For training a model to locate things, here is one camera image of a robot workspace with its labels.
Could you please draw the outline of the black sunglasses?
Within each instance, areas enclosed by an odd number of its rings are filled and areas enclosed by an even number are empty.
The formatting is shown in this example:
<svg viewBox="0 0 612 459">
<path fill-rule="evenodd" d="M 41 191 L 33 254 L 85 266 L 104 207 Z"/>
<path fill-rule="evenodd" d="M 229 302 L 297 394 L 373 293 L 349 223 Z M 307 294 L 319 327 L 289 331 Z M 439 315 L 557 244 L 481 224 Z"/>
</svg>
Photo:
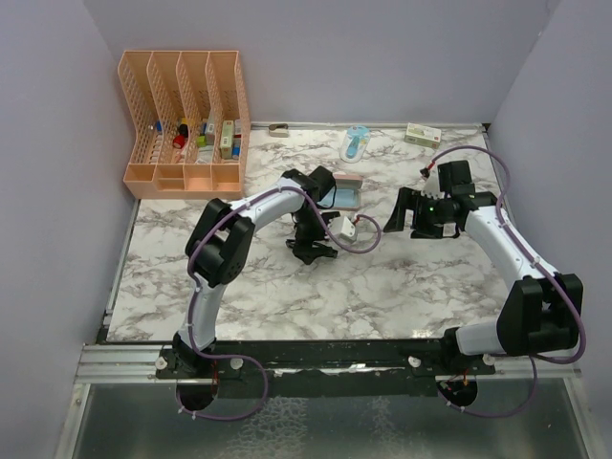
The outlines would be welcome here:
<svg viewBox="0 0 612 459">
<path fill-rule="evenodd" d="M 338 252 L 317 241 L 303 241 L 288 239 L 286 246 L 291 250 L 294 257 L 302 261 L 305 265 L 311 265 L 318 258 L 333 258 L 338 256 Z"/>
</svg>

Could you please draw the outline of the light blue cleaning cloth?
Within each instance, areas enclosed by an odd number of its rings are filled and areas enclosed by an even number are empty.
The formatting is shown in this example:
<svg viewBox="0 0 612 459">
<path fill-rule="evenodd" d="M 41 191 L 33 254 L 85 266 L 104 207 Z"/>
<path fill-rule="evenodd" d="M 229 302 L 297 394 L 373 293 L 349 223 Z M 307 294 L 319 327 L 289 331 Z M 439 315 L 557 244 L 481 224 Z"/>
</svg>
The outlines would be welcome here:
<svg viewBox="0 0 612 459">
<path fill-rule="evenodd" d="M 340 188 L 332 198 L 334 208 L 355 209 L 361 205 L 360 193 L 356 189 Z"/>
</svg>

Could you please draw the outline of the pink glasses case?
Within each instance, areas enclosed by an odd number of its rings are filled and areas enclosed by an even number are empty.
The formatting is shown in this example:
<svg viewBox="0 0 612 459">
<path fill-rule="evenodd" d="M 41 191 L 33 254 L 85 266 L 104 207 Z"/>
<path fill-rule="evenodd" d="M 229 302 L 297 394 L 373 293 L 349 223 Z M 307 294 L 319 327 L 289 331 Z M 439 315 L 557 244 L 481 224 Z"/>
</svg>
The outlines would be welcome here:
<svg viewBox="0 0 612 459">
<path fill-rule="evenodd" d="M 331 192 L 331 204 L 327 207 L 338 210 L 358 210 L 361 207 L 362 176 L 346 173 L 334 173 L 333 176 L 336 188 Z"/>
</svg>

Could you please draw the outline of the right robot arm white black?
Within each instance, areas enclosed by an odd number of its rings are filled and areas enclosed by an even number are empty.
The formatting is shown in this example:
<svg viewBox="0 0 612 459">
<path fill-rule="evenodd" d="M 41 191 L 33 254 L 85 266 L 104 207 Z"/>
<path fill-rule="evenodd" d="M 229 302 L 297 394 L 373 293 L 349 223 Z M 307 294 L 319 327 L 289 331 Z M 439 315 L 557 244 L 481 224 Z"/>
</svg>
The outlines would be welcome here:
<svg viewBox="0 0 612 459">
<path fill-rule="evenodd" d="M 446 330 L 439 351 L 451 374 L 470 367 L 474 356 L 536 356 L 579 343 L 583 286 L 539 258 L 509 222 L 490 191 L 478 191 L 467 161 L 438 167 L 441 196 L 410 187 L 398 192 L 385 232 L 410 228 L 413 239 L 444 239 L 446 227 L 466 233 L 484 251 L 509 294 L 498 318 Z"/>
</svg>

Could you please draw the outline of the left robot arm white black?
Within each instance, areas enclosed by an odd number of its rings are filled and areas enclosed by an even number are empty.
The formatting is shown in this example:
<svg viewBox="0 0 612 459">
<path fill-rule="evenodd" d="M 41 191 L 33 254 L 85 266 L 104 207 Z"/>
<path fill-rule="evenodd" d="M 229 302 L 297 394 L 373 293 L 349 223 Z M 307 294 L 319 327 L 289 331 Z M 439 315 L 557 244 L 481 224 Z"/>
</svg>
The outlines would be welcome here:
<svg viewBox="0 0 612 459">
<path fill-rule="evenodd" d="M 216 318 L 228 285 L 244 269 L 255 234 L 290 214 L 295 236 L 286 241 L 293 256 L 306 265 L 320 257 L 335 258 L 338 251 L 325 245 L 324 226 L 339 216 L 320 213 L 317 202 L 336 186 L 328 169 L 319 166 L 308 175 L 291 169 L 268 189 L 234 202 L 208 202 L 186 243 L 187 275 L 193 280 L 186 318 L 172 348 L 178 365 L 193 378 L 210 369 L 216 340 Z"/>
</svg>

